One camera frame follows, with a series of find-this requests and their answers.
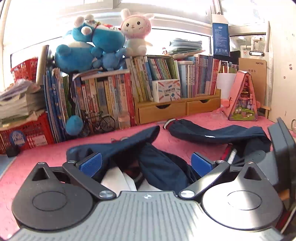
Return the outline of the white navy zip jacket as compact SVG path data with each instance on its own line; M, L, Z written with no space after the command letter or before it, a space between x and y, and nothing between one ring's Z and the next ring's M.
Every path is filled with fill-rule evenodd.
M261 127L231 125L217 130L208 130L189 120L170 120L164 125L173 137L206 144L231 144L238 153L234 162L255 152L269 152L271 141ZM102 155L101 174L92 179L101 182L107 171L142 174L147 182L164 191L179 193L201 177L181 157L157 149L154 140L160 132L159 126L147 128L122 141L109 144L88 144L72 147L66 152L66 160L82 161L91 154Z

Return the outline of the miniature black bicycle model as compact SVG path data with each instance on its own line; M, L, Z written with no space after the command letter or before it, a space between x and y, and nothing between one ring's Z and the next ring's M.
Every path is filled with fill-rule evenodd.
M115 130L115 119L109 114L88 113L82 111L83 128L79 133L81 137L88 137L92 134L108 133Z

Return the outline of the clear plastic jar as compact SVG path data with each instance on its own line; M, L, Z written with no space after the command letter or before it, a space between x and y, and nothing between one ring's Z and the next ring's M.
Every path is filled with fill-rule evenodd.
M125 128L129 128L131 126L130 115L128 111L122 111L121 113L118 114L118 124L121 130Z

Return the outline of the pink triangular toy house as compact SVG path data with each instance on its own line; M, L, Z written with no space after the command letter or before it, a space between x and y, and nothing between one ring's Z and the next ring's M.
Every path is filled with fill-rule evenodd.
M258 110L265 110L268 117L270 108L256 100L252 76L247 71L237 71L228 99L221 99L222 112L230 121L257 121Z

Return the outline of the middle row of books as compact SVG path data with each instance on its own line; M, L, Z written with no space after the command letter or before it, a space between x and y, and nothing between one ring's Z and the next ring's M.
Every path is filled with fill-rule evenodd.
M119 129L118 114L128 111L130 125L135 126L135 109L131 73L127 69L101 72L97 69L73 75L76 106L80 111L111 115Z

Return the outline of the small black box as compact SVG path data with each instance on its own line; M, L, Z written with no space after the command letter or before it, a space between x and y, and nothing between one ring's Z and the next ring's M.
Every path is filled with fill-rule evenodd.
M16 157L19 153L20 153L20 148L19 146L14 146L14 145L11 145L11 146L8 146L6 148L6 155L11 158L11 157Z

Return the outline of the wooden drawer shelf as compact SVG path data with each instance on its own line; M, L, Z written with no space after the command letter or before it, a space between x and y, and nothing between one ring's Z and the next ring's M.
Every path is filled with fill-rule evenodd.
M179 118L197 113L207 113L220 107L221 90L217 89L214 95L198 95L194 98L157 103L136 102L135 121L137 125L165 121L170 118Z

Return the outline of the row of blue thin books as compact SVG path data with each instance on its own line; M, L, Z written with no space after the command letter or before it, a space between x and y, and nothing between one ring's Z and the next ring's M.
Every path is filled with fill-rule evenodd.
M54 141L60 143L69 139L66 123L72 115L69 95L69 75L59 68L49 68L44 76L44 94L48 120Z

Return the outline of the white colourful card box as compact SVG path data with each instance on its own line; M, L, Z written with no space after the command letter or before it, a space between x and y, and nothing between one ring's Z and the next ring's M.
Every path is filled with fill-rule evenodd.
M154 102L162 103L181 99L179 79L155 80L152 82Z

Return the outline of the right shelf row of books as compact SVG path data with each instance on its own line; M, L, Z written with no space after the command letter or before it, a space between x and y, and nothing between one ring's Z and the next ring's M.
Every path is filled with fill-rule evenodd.
M154 101L152 82L179 79L181 98L214 95L221 61L211 55L196 55L184 60L170 56L137 56L125 58L131 73L133 96L138 102Z

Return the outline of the cardboard box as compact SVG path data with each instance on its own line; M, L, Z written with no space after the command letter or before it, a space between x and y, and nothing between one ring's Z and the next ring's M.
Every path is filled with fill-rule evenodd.
M260 59L239 58L239 70L251 74L256 100L265 105L267 62Z

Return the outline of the large blue plush toy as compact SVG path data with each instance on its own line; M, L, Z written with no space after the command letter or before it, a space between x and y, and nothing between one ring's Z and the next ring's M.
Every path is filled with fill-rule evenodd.
M59 45L55 53L55 65L69 74L68 100L71 111L76 110L74 74L102 68L106 71L118 70L126 55L124 35L116 28L97 22L93 15L79 16L70 32L74 42Z

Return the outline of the stack of green-blue papers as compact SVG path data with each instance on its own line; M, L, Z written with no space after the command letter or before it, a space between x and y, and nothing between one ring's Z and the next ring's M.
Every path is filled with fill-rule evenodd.
M171 55L200 50L202 50L202 41L189 41L181 38L172 40L167 48Z

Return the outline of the blue poster sign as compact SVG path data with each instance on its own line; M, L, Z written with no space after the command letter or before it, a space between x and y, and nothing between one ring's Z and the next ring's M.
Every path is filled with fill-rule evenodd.
M228 24L213 23L212 32L214 55L230 56L230 38Z

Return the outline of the pink white bunny plush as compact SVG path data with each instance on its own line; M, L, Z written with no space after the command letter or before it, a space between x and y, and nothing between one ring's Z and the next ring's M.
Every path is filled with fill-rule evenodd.
M122 9L121 18L120 28L125 36L126 57L145 56L147 45L151 46L145 37L151 32L151 19L154 15L132 15L129 9Z

